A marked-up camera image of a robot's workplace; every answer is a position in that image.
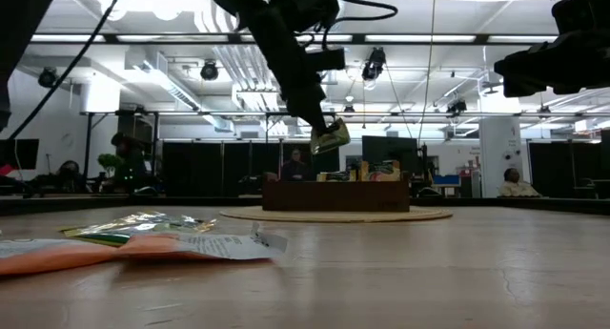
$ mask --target snack bag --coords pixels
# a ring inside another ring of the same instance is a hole
[[[215,220],[201,222],[189,216],[169,216],[158,212],[137,213],[112,222],[86,228],[63,230],[68,238],[121,246],[132,236],[150,233],[204,233],[213,228]]]
[[[255,223],[249,236],[184,233],[134,236],[116,253],[119,257],[245,260],[278,257],[286,251],[287,244],[284,237],[259,233]]]
[[[0,276],[92,265],[113,258],[116,248],[70,239],[0,241]]]

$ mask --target black cable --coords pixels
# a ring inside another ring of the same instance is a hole
[[[381,3],[377,3],[377,2],[373,2],[373,1],[366,1],[366,0],[343,0],[345,2],[349,2],[352,4],[356,4],[356,5],[362,5],[362,6],[368,6],[368,7],[374,7],[374,8],[378,8],[378,9],[385,9],[385,10],[390,10],[391,13],[387,13],[387,14],[382,14],[382,15],[376,15],[376,16],[370,16],[370,17],[350,17],[350,16],[346,16],[346,17],[341,17],[341,18],[337,18],[335,20],[335,22],[333,22],[333,24],[329,25],[326,30],[324,31],[324,36],[322,37],[322,49],[323,50],[327,50],[327,39],[328,39],[328,33],[329,31],[333,28],[334,25],[340,23],[340,22],[344,22],[344,21],[376,21],[376,20],[383,20],[383,19],[389,19],[392,18],[394,16],[396,16],[398,14],[398,9],[395,6],[392,5],[388,5],[388,4],[381,4]]]
[[[19,127],[17,127],[17,129],[9,136],[8,140],[15,139],[21,132],[24,131],[24,129],[26,129],[26,127],[38,115],[40,110],[42,110],[42,108],[47,104],[49,99],[51,99],[51,97],[59,89],[59,86],[61,86],[61,84],[66,80],[66,78],[68,78],[68,75],[71,73],[71,71],[74,69],[74,67],[76,67],[76,64],[78,64],[80,59],[83,58],[83,56],[85,55],[85,53],[87,52],[89,47],[92,45],[97,34],[99,34],[99,32],[102,31],[102,28],[104,27],[104,24],[106,23],[106,20],[111,15],[112,10],[114,9],[114,5],[116,5],[117,2],[118,2],[118,0],[112,0],[111,5],[106,9],[106,11],[104,12],[104,15],[102,15],[102,18],[99,20],[97,27],[95,28],[95,30],[93,30],[91,37],[89,37],[89,40],[87,41],[87,43],[85,43],[85,46],[83,47],[83,49],[76,55],[76,57],[74,57],[74,59],[72,60],[70,65],[66,68],[66,71],[63,74],[61,74],[61,76],[59,76],[59,78],[55,81],[55,84],[53,85],[53,87],[51,87],[51,89],[47,92],[47,95],[45,95],[45,97],[43,97],[42,100],[40,100],[40,103],[38,103],[36,108],[30,113],[30,115],[28,115],[26,120],[24,120],[23,123],[21,123],[21,125],[19,125]]]

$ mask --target table surface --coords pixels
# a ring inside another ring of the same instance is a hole
[[[0,217],[5,238],[136,211]],[[419,223],[264,222],[286,254],[255,262],[109,262],[0,279],[3,328],[607,328],[610,218],[455,208]],[[220,218],[218,233],[250,221]]]

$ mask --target round mat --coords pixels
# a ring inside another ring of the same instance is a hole
[[[384,222],[401,220],[430,220],[447,218],[453,214],[446,210],[411,207],[405,213],[357,213],[357,212],[287,212],[263,211],[262,206],[234,208],[220,212],[223,216],[251,220],[276,220],[300,222]]]

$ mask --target crumpled wrapper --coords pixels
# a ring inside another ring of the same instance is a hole
[[[170,216],[158,212],[137,213],[109,223],[85,228],[62,230],[67,238],[110,246],[122,246],[136,235],[143,234],[201,234],[209,232],[216,220],[202,221],[190,216]]]

